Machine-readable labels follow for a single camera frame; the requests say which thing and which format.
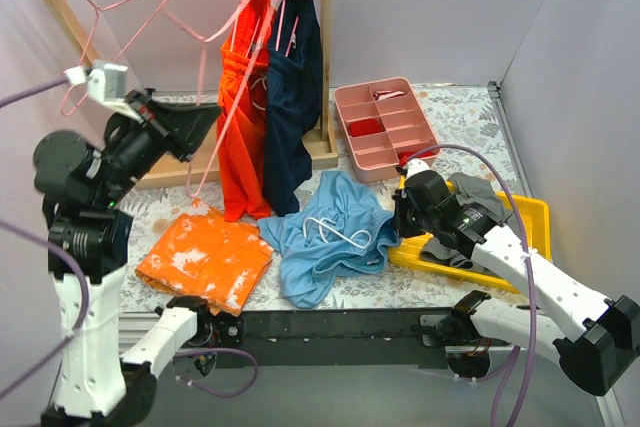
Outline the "pink divided organizer box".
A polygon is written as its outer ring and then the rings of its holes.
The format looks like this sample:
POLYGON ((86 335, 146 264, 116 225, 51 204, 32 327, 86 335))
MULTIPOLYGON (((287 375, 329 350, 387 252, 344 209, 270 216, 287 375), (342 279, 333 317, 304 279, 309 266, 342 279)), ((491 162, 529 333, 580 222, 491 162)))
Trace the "pink divided organizer box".
POLYGON ((438 143, 417 94, 403 77, 339 87, 334 92, 334 102, 355 177, 362 183, 397 176, 399 152, 421 152, 438 143), (375 101, 372 94, 380 90, 403 90, 406 95, 375 101), (348 125, 365 118, 378 118, 383 131, 350 137, 348 125))

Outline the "yellow plastic tray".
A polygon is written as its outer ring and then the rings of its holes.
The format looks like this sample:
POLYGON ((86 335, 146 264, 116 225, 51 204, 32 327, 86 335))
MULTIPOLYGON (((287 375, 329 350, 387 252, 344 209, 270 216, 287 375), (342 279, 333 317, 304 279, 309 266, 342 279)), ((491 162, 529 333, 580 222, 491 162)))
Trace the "yellow plastic tray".
MULTIPOLYGON (((504 205, 511 209, 511 204, 504 192, 495 191, 504 205)), ((552 260, 550 213, 548 205, 539 199, 514 195, 513 200, 520 212, 530 249, 536 249, 545 259, 552 260)), ((481 285, 486 288, 497 288, 508 292, 517 293, 518 290, 508 281, 499 277, 493 271, 493 276, 465 271, 452 267, 425 262, 420 259, 420 252, 431 238, 427 233, 422 236, 405 238, 402 243, 389 250, 389 261, 401 267, 407 267, 414 271, 427 272, 447 276, 458 281, 466 281, 481 285)))

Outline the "orange hanging shorts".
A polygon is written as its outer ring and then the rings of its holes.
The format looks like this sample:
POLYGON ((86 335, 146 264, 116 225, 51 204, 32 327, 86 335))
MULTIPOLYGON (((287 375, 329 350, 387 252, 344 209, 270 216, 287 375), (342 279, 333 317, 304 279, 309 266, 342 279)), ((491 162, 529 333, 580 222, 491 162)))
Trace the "orange hanging shorts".
POLYGON ((271 0, 253 0, 240 15, 239 37, 234 51, 221 50, 222 74, 218 104, 222 113, 217 121, 220 133, 233 99, 240 93, 240 104, 227 136, 218 153, 219 174, 224 197, 224 217, 235 222, 248 215, 261 219, 271 215, 271 207, 263 196, 264 142, 266 137, 266 73, 265 62, 257 53, 246 56, 254 25, 262 21, 260 32, 271 34, 267 16, 273 13, 271 0))

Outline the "orange white folded cloth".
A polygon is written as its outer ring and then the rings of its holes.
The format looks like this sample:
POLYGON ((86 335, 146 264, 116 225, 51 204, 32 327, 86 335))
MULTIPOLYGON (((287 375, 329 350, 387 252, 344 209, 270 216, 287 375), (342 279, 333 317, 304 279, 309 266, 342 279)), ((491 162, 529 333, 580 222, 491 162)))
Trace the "orange white folded cloth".
POLYGON ((174 296, 205 300, 212 314, 237 317, 272 263, 274 249, 258 228, 228 222, 194 200, 136 268, 148 286, 174 296))

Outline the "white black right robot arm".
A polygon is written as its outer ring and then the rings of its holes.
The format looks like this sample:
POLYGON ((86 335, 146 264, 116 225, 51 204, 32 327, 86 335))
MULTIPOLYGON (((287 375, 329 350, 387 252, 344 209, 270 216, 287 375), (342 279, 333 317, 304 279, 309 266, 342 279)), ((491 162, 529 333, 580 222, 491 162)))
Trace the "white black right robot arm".
POLYGON ((474 290, 429 333, 448 342, 490 338, 528 348, 557 363, 583 391, 608 393, 639 357, 638 303, 593 290, 524 248, 505 220, 477 202, 461 204, 426 162, 413 159, 399 171, 404 183, 393 199, 401 238, 429 233, 529 300, 516 307, 474 290))

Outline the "aluminium frame rail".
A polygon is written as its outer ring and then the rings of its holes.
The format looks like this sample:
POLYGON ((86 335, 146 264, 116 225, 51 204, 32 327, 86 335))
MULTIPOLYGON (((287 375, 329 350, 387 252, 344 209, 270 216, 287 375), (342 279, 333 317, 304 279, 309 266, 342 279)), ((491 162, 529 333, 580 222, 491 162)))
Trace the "aluminium frame rail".
POLYGON ((213 315, 191 299, 161 309, 156 324, 128 350, 108 355, 104 343, 84 361, 64 365, 45 426, 134 426, 150 413, 163 370, 180 358, 201 376, 249 366, 437 365, 436 376, 478 384, 511 371, 529 341, 578 388, 606 395, 628 359, 601 323, 586 321, 568 339, 551 319, 527 307, 491 319, 481 307, 261 311, 213 315))

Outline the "pink hanger with navy shorts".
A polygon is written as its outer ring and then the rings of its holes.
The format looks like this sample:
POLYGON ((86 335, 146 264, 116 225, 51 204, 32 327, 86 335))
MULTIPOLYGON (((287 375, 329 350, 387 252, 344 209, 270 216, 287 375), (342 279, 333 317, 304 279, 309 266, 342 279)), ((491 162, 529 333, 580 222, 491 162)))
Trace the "pink hanger with navy shorts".
POLYGON ((297 29, 300 22, 300 14, 295 6, 295 0, 282 0, 275 24, 274 49, 285 57, 289 57, 291 51, 296 48, 297 29))

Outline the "grey shorts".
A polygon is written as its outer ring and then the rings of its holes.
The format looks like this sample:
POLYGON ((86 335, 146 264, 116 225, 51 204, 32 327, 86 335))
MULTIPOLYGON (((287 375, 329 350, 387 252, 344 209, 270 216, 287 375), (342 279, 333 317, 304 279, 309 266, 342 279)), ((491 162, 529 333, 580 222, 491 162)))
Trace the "grey shorts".
MULTIPOLYGON (((461 205, 478 203, 506 221, 514 232, 520 231, 512 210, 508 209, 498 198, 488 180, 464 173, 454 173, 449 177, 449 181, 453 184, 456 198, 461 205)), ((420 259, 437 265, 493 276, 489 269, 467 259, 457 250, 445 247, 436 238, 431 238, 425 243, 420 252, 420 259)))

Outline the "pink hanger with orange shorts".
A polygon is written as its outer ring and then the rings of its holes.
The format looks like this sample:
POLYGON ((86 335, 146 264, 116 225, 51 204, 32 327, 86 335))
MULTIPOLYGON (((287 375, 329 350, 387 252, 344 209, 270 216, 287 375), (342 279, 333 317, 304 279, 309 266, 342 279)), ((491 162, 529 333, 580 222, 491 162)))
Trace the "pink hanger with orange shorts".
MULTIPOLYGON (((237 0, 238 6, 241 6, 242 2, 243 2, 243 0, 237 0)), ((221 50, 225 50, 225 51, 229 51, 229 52, 233 52, 234 51, 235 40, 236 40, 237 31, 238 31, 238 21, 239 20, 240 20, 240 15, 237 15, 234 18, 234 23, 233 23, 233 26, 232 26, 232 29, 231 29, 231 35, 225 41, 225 43, 221 47, 221 50)), ((249 56, 250 54, 257 53, 258 54, 258 58, 262 62, 265 62, 266 58, 268 56, 268 52, 267 52, 266 46, 264 45, 264 42, 259 37, 259 33, 260 33, 259 28, 261 26, 262 26, 262 21, 258 20, 257 23, 254 25, 251 41, 249 42, 249 47, 248 47, 245 55, 249 56)))

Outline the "red white cloth in organizer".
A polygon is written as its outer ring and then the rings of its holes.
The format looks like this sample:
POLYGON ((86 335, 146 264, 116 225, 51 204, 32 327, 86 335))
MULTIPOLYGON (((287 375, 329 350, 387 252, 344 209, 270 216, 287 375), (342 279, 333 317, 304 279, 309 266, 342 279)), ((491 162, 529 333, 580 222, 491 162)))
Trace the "red white cloth in organizer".
POLYGON ((403 90, 380 90, 372 94, 375 101, 383 101, 388 99, 399 98, 406 95, 403 90))

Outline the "light blue shorts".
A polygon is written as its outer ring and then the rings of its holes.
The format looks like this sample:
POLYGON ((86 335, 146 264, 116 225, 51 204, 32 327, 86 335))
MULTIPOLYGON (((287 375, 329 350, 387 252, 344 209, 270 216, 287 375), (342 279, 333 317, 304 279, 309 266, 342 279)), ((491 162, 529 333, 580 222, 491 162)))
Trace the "light blue shorts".
POLYGON ((296 308, 311 309, 337 278, 385 269, 389 249, 400 244, 393 218, 371 189, 329 170, 303 210, 257 225, 262 240, 281 255, 281 294, 296 308))

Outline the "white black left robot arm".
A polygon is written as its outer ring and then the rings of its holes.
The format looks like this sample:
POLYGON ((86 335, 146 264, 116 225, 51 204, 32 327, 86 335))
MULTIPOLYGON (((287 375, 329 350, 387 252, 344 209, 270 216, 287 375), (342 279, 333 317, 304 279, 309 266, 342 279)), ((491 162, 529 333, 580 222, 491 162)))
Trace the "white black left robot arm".
POLYGON ((212 339, 206 303, 175 297, 127 351, 119 348, 120 290, 133 223, 120 201, 165 155, 191 160, 220 115, 214 103, 159 102, 126 95, 96 147, 71 130, 45 136, 33 154, 42 194, 48 270, 59 300, 66 345, 59 381, 41 416, 44 426, 133 426, 149 414, 157 381, 185 346, 212 339))

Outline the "navy blue hanging shorts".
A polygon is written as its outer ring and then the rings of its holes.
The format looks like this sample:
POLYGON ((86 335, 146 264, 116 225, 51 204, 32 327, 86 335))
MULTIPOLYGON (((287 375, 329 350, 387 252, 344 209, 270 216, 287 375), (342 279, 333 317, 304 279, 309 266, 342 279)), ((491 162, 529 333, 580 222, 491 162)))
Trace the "navy blue hanging shorts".
POLYGON ((267 44, 266 137, 263 195, 278 216, 299 210, 296 189, 312 175, 303 136, 322 113, 323 54, 314 0, 295 0, 300 14, 296 48, 289 57, 274 49, 275 24, 267 44))

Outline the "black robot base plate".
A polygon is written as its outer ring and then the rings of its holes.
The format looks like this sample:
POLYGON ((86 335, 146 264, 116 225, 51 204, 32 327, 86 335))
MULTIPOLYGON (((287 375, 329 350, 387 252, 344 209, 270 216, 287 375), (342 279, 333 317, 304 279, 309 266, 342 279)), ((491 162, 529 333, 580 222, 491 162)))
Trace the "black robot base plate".
POLYGON ((404 365, 484 377, 509 354, 503 341, 443 340, 447 308, 248 311, 209 315, 194 348, 234 348, 261 367, 404 365))

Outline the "red cloth front compartment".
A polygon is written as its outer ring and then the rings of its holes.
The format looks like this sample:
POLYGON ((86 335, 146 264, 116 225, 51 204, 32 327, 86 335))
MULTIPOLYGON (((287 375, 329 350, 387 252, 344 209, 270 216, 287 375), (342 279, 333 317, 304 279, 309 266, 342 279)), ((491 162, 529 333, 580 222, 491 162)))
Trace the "red cloth front compartment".
POLYGON ((430 152, 403 151, 398 153, 398 163, 404 165, 412 159, 426 159, 430 156, 430 152))

